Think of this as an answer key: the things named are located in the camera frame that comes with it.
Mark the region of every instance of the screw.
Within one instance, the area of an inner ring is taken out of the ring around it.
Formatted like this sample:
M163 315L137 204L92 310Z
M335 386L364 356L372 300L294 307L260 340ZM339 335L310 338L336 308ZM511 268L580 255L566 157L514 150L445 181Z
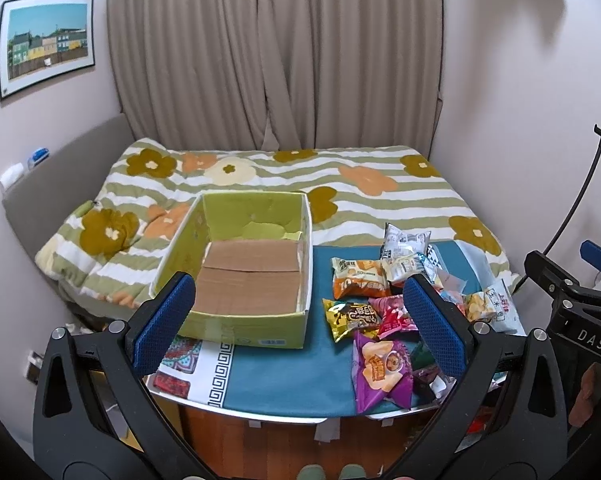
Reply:
M62 337L65 335L65 329L61 326L59 326L58 328L55 328L54 331L52 332L52 339L62 339Z
M112 321L109 324L109 327L107 328L107 330L109 330L109 332L111 332L112 334L117 334L119 332L122 332L124 329L125 329L125 322L121 319Z
M485 335L485 334L489 333L489 331L491 330L491 327L483 321L478 321L474 325L474 330L476 333L479 333L480 335Z
M534 330L534 337L539 341L544 341L545 339L547 339L547 332L545 332L541 328L536 328L536 330Z

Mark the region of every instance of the shoe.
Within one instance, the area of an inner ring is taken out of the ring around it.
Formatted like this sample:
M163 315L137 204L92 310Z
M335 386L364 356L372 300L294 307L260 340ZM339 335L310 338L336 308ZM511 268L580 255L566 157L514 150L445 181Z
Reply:
M346 480L348 478L367 478L367 473L362 465L347 464L338 475L338 480Z
M318 464L304 466L296 476L296 480L327 480L325 470Z

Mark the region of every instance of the teal tablecloth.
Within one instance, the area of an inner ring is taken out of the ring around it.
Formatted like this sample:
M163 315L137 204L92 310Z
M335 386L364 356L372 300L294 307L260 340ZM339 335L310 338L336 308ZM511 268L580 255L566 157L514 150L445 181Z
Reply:
M467 281L464 293L481 290L465 255L453 241L435 244L448 272ZM236 346L223 407L240 412L296 417L356 415L351 382L352 341L335 344L325 320L322 299L331 293L331 258L377 259L377 247L314 247L314 281L305 346L300 350ZM407 348L418 342L406 335ZM412 407L426 401L414 394ZM396 410L385 401L370 413Z

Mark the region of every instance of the hand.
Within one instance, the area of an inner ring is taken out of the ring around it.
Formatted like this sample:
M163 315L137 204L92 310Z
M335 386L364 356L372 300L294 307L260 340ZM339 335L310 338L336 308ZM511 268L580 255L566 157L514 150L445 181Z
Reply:
M581 379L581 390L576 397L573 408L569 413L569 424L581 428L585 422L593 415L593 395L594 384L596 382L595 365L587 368Z

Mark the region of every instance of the cardboard box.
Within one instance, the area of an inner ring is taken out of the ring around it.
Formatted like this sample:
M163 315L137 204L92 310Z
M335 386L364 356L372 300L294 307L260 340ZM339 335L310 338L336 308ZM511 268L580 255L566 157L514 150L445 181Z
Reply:
M196 280L179 334L302 348L311 301L311 213L304 193L213 191L187 212L150 293L178 270Z

